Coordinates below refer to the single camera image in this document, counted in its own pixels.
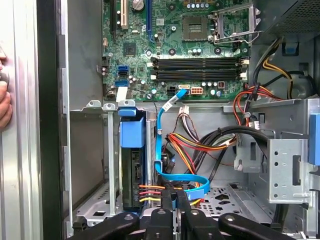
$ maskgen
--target hand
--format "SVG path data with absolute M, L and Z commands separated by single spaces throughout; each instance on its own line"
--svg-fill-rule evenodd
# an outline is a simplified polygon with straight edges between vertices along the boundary
M 0 71 L 3 69 L 2 62 L 6 59 L 5 53 L 0 48 Z M 8 85 L 0 81 L 0 131 L 9 123 L 12 116 L 12 105 L 10 104 L 10 93 L 7 92 Z

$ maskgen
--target motherboard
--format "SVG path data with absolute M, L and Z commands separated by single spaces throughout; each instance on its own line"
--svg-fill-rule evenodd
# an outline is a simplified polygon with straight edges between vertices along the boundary
M 104 0 L 104 98 L 115 100 L 118 87 L 128 87 L 126 98 L 138 102 L 167 101 L 179 89 L 187 89 L 184 100 L 233 99 L 247 82 L 250 48 L 241 39 L 248 36 L 215 40 L 248 31 L 247 8 L 223 10 L 249 3 Z

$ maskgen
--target blue sata port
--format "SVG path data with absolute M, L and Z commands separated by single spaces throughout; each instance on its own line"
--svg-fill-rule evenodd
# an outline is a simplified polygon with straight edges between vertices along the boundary
M 114 85 L 116 88 L 118 87 L 128 87 L 128 81 L 115 81 Z
M 118 66 L 118 72 L 119 73 L 129 72 L 129 66 Z

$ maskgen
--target black wire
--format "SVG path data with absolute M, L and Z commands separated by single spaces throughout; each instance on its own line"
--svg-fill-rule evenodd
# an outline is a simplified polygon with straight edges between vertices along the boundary
M 317 89 L 315 80 L 310 75 L 305 76 L 304 75 L 305 73 L 303 71 L 288 71 L 288 73 L 291 74 L 291 75 L 301 75 L 301 76 L 303 76 L 305 79 L 307 79 L 310 82 L 312 90 L 313 90 L 313 93 L 319 95 L 319 91 Z M 272 80 L 268 81 L 267 83 L 263 84 L 262 87 L 266 88 L 269 85 L 273 84 L 274 82 L 278 81 L 279 79 L 285 78 L 285 77 L 286 76 L 284 76 L 283 74 L 280 74 L 279 76 L 275 77 L 274 79 L 272 79 Z
M 220 166 L 220 164 L 221 164 L 222 158 L 224 157 L 226 151 L 227 151 L 227 148 L 224 148 L 224 149 L 222 149 L 222 151 L 220 152 L 219 157 L 218 157 L 218 159 L 217 159 L 217 161 L 216 161 L 216 163 L 215 163 L 215 165 L 214 165 L 214 167 L 213 167 L 213 169 L 212 169 L 212 172 L 211 172 L 211 174 L 210 174 L 210 176 L 209 176 L 209 182 L 210 182 L 210 183 L 211 183 L 212 180 L 214 179 L 214 177 L 215 177 L 215 175 L 216 175 L 216 173 L 217 173 L 217 170 L 218 170 L 218 168 L 219 168 L 219 166 Z

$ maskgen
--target green circuit board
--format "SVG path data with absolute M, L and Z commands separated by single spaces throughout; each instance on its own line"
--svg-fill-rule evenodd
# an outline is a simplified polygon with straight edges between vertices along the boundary
M 244 78 L 221 80 L 219 77 L 205 82 L 201 79 L 186 77 L 188 69 L 178 70 L 181 78 L 161 81 L 153 78 L 155 68 L 147 66 L 151 58 L 160 60 L 177 59 L 212 59 L 243 58 L 250 55 L 250 48 L 245 42 L 214 45 L 208 36 L 214 25 L 208 19 L 212 11 L 248 3 L 251 0 L 141 0 L 144 9 L 132 9 L 133 0 L 104 0 L 102 13 L 102 66 L 104 98 L 115 99 L 117 87 L 127 85 L 127 99 L 149 101 L 147 94 L 153 90 L 153 99 L 167 101 L 174 89 L 186 85 L 188 88 L 201 87 L 201 94 L 190 91 L 184 100 L 225 101 L 233 99 L 247 81 Z M 128 24 L 126 29 L 119 26 L 121 1 L 128 1 Z M 151 31 L 147 29 L 148 3 L 151 3 Z M 248 30 L 248 10 L 244 9 L 223 16 L 225 36 Z M 112 31 L 112 25 L 118 26 Z M 119 75 L 119 66 L 127 66 L 128 73 Z

